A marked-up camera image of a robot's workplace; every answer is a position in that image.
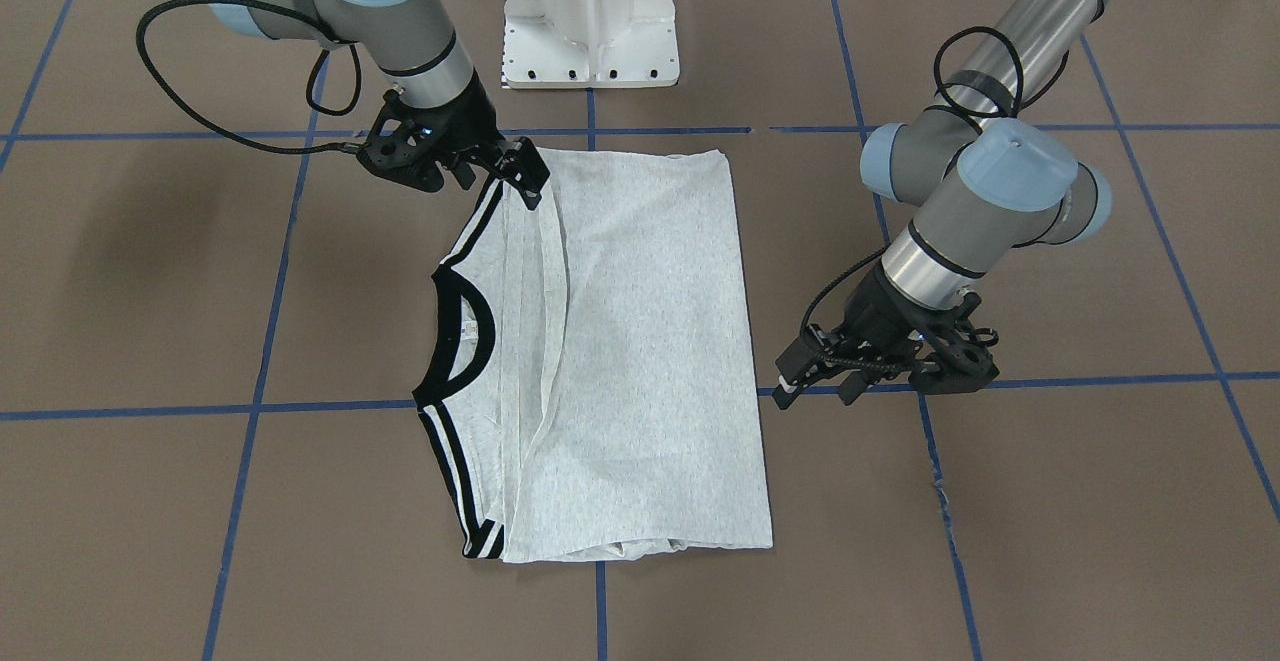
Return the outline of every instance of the robotic arm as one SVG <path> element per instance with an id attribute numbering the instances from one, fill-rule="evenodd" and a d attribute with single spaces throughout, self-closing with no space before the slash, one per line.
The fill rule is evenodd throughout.
<path id="1" fill-rule="evenodd" d="M 246 0 L 201 0 L 247 36 L 314 38 L 325 47 L 339 40 L 370 51 L 392 88 L 365 141 L 340 145 L 370 173 L 434 192 L 444 184 L 440 168 L 470 188 L 475 165 L 512 183 L 530 209 L 538 205 L 547 165 L 529 138 L 508 141 L 499 133 L 493 104 L 440 0 L 237 1 Z"/>
<path id="2" fill-rule="evenodd" d="M 1110 1 L 1016 0 L 995 28 L 974 27 L 943 44 L 929 106 L 909 126 L 878 128 L 860 159 L 873 192 L 919 211 L 845 301 L 841 324 L 823 330 L 809 315 L 836 283 L 879 254 L 809 306 L 796 339 L 777 359 L 778 407 L 846 373 L 837 388 L 846 405 L 902 373 L 922 393 L 973 392 L 996 378 L 989 347 L 998 337 L 969 322 L 982 302 L 977 283 L 1010 249 L 1087 238 L 1111 210 L 1100 173 L 1016 120 Z M 986 38 L 943 79 L 942 54 L 969 35 Z"/>

